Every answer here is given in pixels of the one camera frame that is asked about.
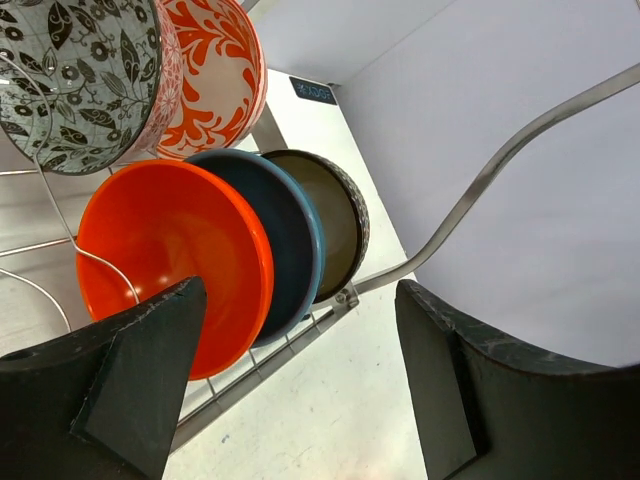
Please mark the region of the orange plastic bowl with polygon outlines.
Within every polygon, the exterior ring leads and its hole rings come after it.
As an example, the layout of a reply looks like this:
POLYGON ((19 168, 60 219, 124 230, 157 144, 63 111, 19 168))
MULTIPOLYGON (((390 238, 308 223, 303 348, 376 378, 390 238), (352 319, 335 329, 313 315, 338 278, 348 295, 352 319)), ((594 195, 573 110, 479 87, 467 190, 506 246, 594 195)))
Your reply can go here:
POLYGON ((275 277, 267 234, 249 203, 200 167, 148 160, 119 170, 90 198, 76 243, 78 283, 95 321, 186 277, 203 280, 193 380, 233 365, 266 321, 275 277))

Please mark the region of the grey leaf patterned bowl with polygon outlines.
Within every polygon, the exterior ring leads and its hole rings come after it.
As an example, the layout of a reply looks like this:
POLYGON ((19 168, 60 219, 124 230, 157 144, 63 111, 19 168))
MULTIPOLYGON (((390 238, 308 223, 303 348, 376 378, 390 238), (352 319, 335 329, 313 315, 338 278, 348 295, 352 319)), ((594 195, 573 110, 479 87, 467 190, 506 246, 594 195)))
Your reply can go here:
POLYGON ((45 171, 89 175, 156 153, 181 88, 159 1, 1 4, 1 128, 45 171))

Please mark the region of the blue ceramic bowl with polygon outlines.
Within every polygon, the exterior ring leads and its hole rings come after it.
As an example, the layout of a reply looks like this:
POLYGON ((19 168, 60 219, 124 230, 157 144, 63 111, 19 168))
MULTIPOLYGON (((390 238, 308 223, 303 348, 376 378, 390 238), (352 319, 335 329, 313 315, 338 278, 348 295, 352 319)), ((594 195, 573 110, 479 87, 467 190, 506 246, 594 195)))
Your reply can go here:
POLYGON ((309 312, 325 268, 319 215, 300 184, 261 155, 238 149, 209 150, 187 159, 218 176, 249 203, 268 236, 274 290, 266 320, 253 345, 285 336, 309 312))

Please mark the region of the brown bowl dark patterned rim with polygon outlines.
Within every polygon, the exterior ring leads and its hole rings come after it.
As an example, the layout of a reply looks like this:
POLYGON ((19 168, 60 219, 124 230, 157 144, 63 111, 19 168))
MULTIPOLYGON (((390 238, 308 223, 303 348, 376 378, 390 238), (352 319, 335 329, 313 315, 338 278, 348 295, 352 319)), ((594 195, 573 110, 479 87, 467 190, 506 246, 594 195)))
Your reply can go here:
MULTIPOLYGON (((317 154, 297 150, 297 149, 280 149, 273 150, 263 154, 263 157, 273 162, 275 165, 284 169, 289 173, 307 193, 313 202, 323 227, 324 236, 325 228, 323 220, 329 219, 330 225, 337 229, 331 229, 340 235, 345 235, 345 227, 343 223, 363 228, 366 235, 365 241, 366 252, 370 238, 370 219, 367 205, 363 194, 358 188, 355 181, 334 162, 319 156, 317 154)), ((356 260, 356 266, 351 267, 356 270, 360 268, 363 261, 356 260)), ((333 264, 334 268, 340 265, 344 267, 340 260, 333 264)), ((345 283, 349 280, 338 277, 340 273, 334 272, 329 278, 325 275, 321 280, 318 293, 314 300, 315 303, 325 301, 325 298, 331 298, 336 295, 335 291, 340 292, 345 283)))

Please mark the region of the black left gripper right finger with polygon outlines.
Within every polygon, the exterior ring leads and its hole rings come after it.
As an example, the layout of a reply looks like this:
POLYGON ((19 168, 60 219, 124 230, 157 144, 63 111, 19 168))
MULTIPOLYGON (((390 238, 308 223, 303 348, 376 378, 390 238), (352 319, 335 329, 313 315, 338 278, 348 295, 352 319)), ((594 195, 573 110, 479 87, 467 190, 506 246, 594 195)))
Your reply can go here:
POLYGON ((534 346, 412 280, 396 324, 431 479, 635 479, 639 368, 534 346))

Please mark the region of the stainless steel dish rack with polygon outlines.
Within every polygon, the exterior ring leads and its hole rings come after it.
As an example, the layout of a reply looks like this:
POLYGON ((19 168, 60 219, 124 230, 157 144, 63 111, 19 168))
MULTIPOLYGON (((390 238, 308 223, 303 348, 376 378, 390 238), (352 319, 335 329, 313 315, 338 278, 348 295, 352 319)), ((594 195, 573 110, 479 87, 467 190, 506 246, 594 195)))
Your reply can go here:
MULTIPOLYGON (((1 152, 2 155, 7 154, 6 152, 11 151, 12 154, 16 154, 18 155, 19 152, 17 150, 15 150, 14 145, 11 145, 10 139, 6 137, 6 135, 4 135, 6 132, 2 131, 1 128, 1 142, 7 142, 4 143, 4 146, 1 147, 1 152)), ((267 134, 267 139, 265 140, 257 140, 256 139, 256 144, 260 145, 259 142, 263 142, 262 145, 264 145, 263 150, 276 150, 277 148, 275 147, 275 145, 280 141, 280 139, 276 140, 277 135, 276 134, 267 134)), ((2 168, 1 170, 1 175, 30 175, 30 174, 37 174, 37 171, 31 171, 29 169, 29 171, 18 171, 19 169, 15 168, 15 162, 14 162, 14 170, 11 170, 8 168, 8 165, 6 165, 7 168, 2 168)), ((524 231, 524 226, 531 226, 533 227, 533 220, 534 220, 534 216, 533 213, 542 213, 540 212, 534 212, 533 210, 531 211, 525 211, 524 213, 524 220, 520 219, 517 220, 518 222, 521 223, 518 224, 518 228, 523 227, 523 230, 518 230, 518 231, 524 231)), ((536 221, 538 221, 538 223, 544 221, 546 223, 542 223, 541 225, 545 226, 550 226, 551 224, 549 223, 551 221, 551 213, 549 213, 549 215, 539 215, 538 217, 535 218, 536 221)), ((325 237, 326 237, 326 263, 325 263, 325 275, 328 276, 329 278, 331 277, 331 275, 333 275, 333 273, 335 272, 336 274, 339 272, 340 275, 338 275, 338 277, 342 277, 345 278, 346 280, 349 281, 353 281, 353 280, 358 280, 357 275, 356 274, 356 270, 354 270, 351 267, 355 267, 356 266, 356 260, 360 259, 362 260, 364 263, 360 263, 360 267, 363 266, 365 263, 367 263, 367 261, 365 261, 365 256, 364 254, 366 253, 366 245, 367 242, 365 241, 366 235, 364 234, 364 230, 363 228, 354 225, 353 227, 351 227, 350 224, 346 224, 346 220, 344 222, 339 222, 339 223, 343 223, 344 227, 345 227, 345 232, 344 232, 344 236, 340 235, 339 233, 333 232, 331 231, 331 229, 337 229, 338 227, 336 226, 335 228, 333 227, 333 225, 330 225, 329 219, 327 220, 323 220, 324 222, 324 228, 325 228, 325 237), (337 266, 334 268, 333 264, 337 263, 337 260, 340 260, 340 263, 342 263, 344 265, 344 267, 342 265, 340 265, 340 267, 338 268, 337 266)), ((621 235, 618 235, 618 233, 620 232, 616 232, 616 236, 612 237, 612 238, 607 238, 607 237, 603 237, 603 238, 598 238, 598 236, 596 234, 605 234, 604 229, 600 229, 600 231, 596 231, 595 228, 595 224, 591 225, 589 230, 586 232, 582 232, 580 231, 581 236, 580 236, 580 240, 581 242, 578 242, 578 237, 576 237, 577 233, 575 235, 573 235, 575 238, 571 238, 571 235, 569 235, 567 237, 567 242, 571 241, 572 243, 567 243, 567 245, 571 246, 571 247, 580 247, 582 250, 584 250, 584 248, 587 248, 587 246, 589 248, 593 247, 595 248, 596 245, 598 245, 598 253, 597 255, 600 255, 601 252, 604 252, 604 245, 611 246, 611 248, 613 249, 612 251, 615 251, 613 245, 615 245, 616 248, 618 248, 618 246, 621 246, 622 244, 620 242, 617 243, 612 243, 611 245, 608 245, 606 243, 597 243, 597 241, 599 242, 600 240, 604 241, 604 239, 606 240, 622 240, 621 235)), ((67 240, 65 239, 59 239, 59 240, 55 240, 55 241, 50 241, 49 243, 44 242, 41 244, 34 244, 31 246, 26 246, 26 245, 22 245, 24 246, 24 248, 21 250, 21 248, 16 248, 14 250, 7 250, 4 253, 1 253, 1 257, 2 256, 12 256, 12 255, 20 255, 21 253, 24 252, 29 252, 29 251, 36 251, 38 249, 46 249, 46 248, 50 248, 50 247, 54 247, 56 245, 60 245, 60 244, 64 244, 67 240)), ((333 321, 333 320, 337 320, 339 317, 341 317, 343 314, 346 314, 347 311, 349 311, 350 309, 355 308, 355 305, 357 304, 357 295, 358 292, 356 290, 354 290, 351 286, 351 283, 349 283, 347 285, 347 283, 345 283, 343 285, 343 289, 341 291, 341 293, 339 293, 337 290, 335 291, 337 296, 334 296, 333 299, 329 299, 328 297, 325 298, 326 302, 325 304, 329 304, 331 302, 333 302, 334 306, 333 311, 330 311, 327 313, 327 315, 325 315, 325 317, 322 317, 320 319, 318 319, 318 325, 323 325, 322 329, 324 329, 324 323, 325 320, 329 321, 333 321)), ((281 351, 284 351, 285 349, 285 343, 284 343, 284 333, 281 335, 281 338, 277 339, 277 342, 274 344, 275 346, 278 346, 278 342, 281 344, 280 350, 276 349, 276 353, 274 353, 273 355, 271 355, 271 357, 266 357, 267 359, 264 361, 261 361, 258 363, 258 365, 254 365, 254 367, 252 368, 252 372, 255 373, 256 375, 260 376, 262 375, 262 373, 260 373, 260 368, 262 368, 263 366, 266 366, 267 364, 269 364, 269 362, 273 363, 276 362, 275 358, 278 357, 278 355, 280 355, 280 353, 282 353, 281 351)), ((176 433, 176 440, 174 440, 174 445, 172 448, 173 449, 177 449, 179 448, 179 446, 181 446, 183 443, 187 442, 189 439, 191 439, 193 436, 197 435, 198 432, 201 430, 200 426, 202 426, 202 428, 205 428, 209 423, 215 421, 215 418, 217 418, 217 416, 219 416, 219 414, 221 414, 221 412, 223 412, 226 408, 227 405, 223 405, 224 402, 226 402, 226 400, 230 400, 230 404, 229 405, 233 405, 234 403, 236 403, 238 400, 235 399, 234 395, 236 393, 238 393, 237 397, 238 398, 242 398, 242 396, 244 395, 244 391, 241 391, 244 386, 247 386, 248 390, 247 391, 251 391, 251 389, 253 388, 253 386, 251 386, 249 388, 248 384, 251 383, 250 382, 250 377, 251 375, 249 375, 249 373, 247 373, 247 375, 245 375, 244 377, 242 377, 241 379, 238 380, 238 382, 235 382, 235 384, 232 382, 231 385, 227 388, 226 390, 223 389, 222 393, 218 394, 214 391, 213 386, 209 385, 210 388, 210 392, 207 393, 208 396, 201 398, 200 400, 198 400, 199 403, 196 403, 194 400, 194 403, 192 403, 191 405, 194 407, 193 409, 191 409, 192 411, 185 411, 185 405, 183 404, 183 411, 180 414, 180 420, 178 423, 178 430, 176 433), (200 419, 198 416, 200 414, 205 414, 205 416, 208 416, 207 419, 200 419)))

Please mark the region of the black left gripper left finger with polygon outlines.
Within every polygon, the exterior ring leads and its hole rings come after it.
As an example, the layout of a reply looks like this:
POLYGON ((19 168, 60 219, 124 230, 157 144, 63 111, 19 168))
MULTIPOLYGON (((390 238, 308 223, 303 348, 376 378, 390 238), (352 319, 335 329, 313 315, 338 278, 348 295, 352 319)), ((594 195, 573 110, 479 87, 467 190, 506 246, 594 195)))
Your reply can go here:
POLYGON ((206 306, 203 280, 189 277, 2 356, 2 478, 161 478, 206 306))

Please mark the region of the right blue table sticker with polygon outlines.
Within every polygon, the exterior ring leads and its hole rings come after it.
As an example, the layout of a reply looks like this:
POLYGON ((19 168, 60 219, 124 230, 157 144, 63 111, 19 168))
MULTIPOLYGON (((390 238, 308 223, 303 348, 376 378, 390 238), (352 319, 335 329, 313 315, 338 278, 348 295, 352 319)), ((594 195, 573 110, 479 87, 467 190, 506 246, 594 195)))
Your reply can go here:
POLYGON ((312 82, 294 76, 290 76, 289 80, 298 98, 329 105, 337 104, 336 98, 329 85, 312 82))

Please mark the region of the orange floral white bowl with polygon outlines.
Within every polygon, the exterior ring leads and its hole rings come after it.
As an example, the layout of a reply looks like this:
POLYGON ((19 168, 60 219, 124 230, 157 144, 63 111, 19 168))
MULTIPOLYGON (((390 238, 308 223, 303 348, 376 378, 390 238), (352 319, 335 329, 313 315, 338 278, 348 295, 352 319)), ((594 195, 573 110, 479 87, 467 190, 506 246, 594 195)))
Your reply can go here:
POLYGON ((183 60, 179 109, 158 145, 184 160, 237 145, 257 123, 268 88, 267 62, 238 1, 166 1, 183 60))

